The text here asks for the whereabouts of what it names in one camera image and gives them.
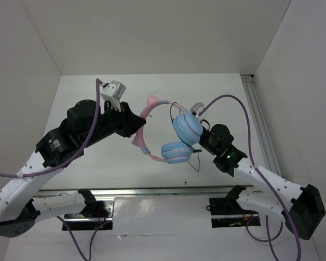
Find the pink and blue cat-ear headphones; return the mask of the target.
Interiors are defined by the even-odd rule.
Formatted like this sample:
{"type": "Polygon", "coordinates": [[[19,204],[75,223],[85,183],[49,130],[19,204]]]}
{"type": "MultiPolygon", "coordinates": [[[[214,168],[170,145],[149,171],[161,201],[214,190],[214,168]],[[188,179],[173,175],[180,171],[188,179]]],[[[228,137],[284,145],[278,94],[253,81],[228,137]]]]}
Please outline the pink and blue cat-ear headphones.
{"type": "Polygon", "coordinates": [[[171,118],[173,129],[179,141],[162,145],[161,156],[154,156],[145,143],[143,127],[140,127],[135,133],[132,144],[138,147],[144,155],[153,161],[168,164],[188,162],[192,154],[200,152],[200,150],[195,150],[193,145],[199,143],[203,134],[203,126],[194,115],[177,102],[160,100],[150,94],[147,98],[147,104],[140,114],[140,118],[145,120],[153,109],[165,104],[176,107],[181,112],[178,116],[171,118]]]}

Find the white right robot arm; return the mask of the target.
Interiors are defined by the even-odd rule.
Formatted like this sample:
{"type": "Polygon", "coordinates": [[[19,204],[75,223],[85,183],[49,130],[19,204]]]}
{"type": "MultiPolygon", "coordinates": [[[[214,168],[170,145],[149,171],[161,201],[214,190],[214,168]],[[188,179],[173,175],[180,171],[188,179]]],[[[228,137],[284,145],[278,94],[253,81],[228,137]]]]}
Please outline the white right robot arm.
{"type": "Polygon", "coordinates": [[[211,129],[203,129],[199,144],[215,156],[213,163],[221,172],[242,179],[266,196],[257,197],[238,185],[228,194],[227,209],[239,213],[252,207],[276,216],[291,232],[294,225],[298,236],[309,240],[326,214],[319,190],[311,184],[302,186],[290,182],[252,163],[244,152],[232,145],[233,139],[227,126],[216,124],[211,129]]]}

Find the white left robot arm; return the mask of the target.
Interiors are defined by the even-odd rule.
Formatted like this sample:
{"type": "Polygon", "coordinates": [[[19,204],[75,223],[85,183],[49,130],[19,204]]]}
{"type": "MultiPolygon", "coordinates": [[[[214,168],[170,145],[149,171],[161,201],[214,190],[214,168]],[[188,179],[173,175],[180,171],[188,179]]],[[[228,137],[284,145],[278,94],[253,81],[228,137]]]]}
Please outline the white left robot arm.
{"type": "Polygon", "coordinates": [[[124,138],[135,134],[146,120],[135,115],[128,103],[121,102],[121,111],[116,111],[105,103],[105,112],[93,100],[82,100],[67,111],[58,128],[50,130],[36,145],[36,149],[22,172],[30,174],[48,170],[49,173],[37,177],[14,178],[0,190],[0,236],[17,237],[36,223],[66,214],[81,214],[84,217],[95,215],[104,205],[97,202],[89,189],[79,189],[69,195],[50,198],[36,198],[36,193],[52,177],[61,172],[53,170],[67,163],[78,153],[91,129],[93,117],[98,115],[95,130],[87,145],[91,146],[116,133],[124,138]]]}

